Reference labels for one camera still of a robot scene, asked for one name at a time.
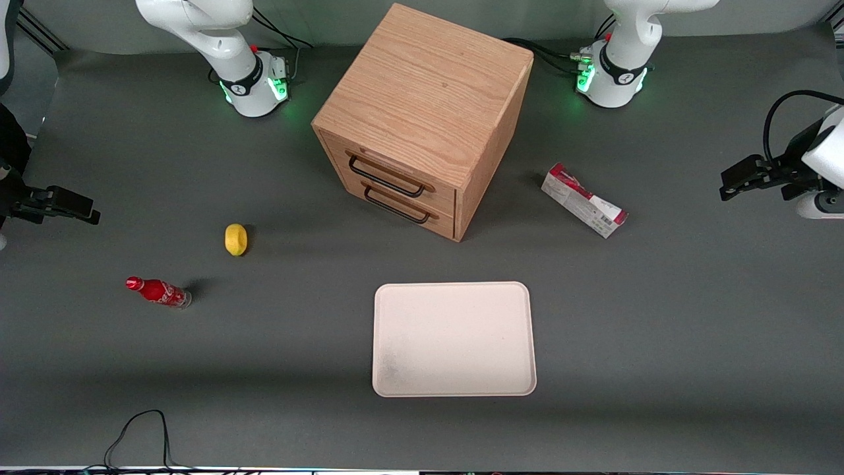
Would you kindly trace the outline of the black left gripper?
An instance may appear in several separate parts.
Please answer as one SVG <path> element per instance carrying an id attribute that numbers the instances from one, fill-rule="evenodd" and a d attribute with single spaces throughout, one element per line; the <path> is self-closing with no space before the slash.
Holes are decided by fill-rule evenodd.
<path id="1" fill-rule="evenodd" d="M 747 156 L 721 172 L 721 201 L 729 201 L 739 193 L 772 187 L 779 190 L 784 201 L 795 201 L 819 190 L 819 177 L 799 158 L 787 158 L 785 164 L 778 159 L 769 160 L 760 154 Z"/>

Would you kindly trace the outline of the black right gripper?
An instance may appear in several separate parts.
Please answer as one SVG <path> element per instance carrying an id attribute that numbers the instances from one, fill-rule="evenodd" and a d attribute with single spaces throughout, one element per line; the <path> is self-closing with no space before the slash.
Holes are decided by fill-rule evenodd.
<path id="1" fill-rule="evenodd" d="M 90 225 L 99 225 L 102 214 L 93 210 L 93 200 L 79 195 L 64 187 L 49 186 L 46 190 L 37 187 L 25 187 L 22 191 L 15 191 L 8 187 L 1 189 L 1 216 L 3 218 L 17 218 L 27 222 L 43 222 L 44 201 L 51 210 L 58 210 L 69 214 L 69 218 L 81 220 Z M 77 213 L 89 213 L 82 216 Z"/>

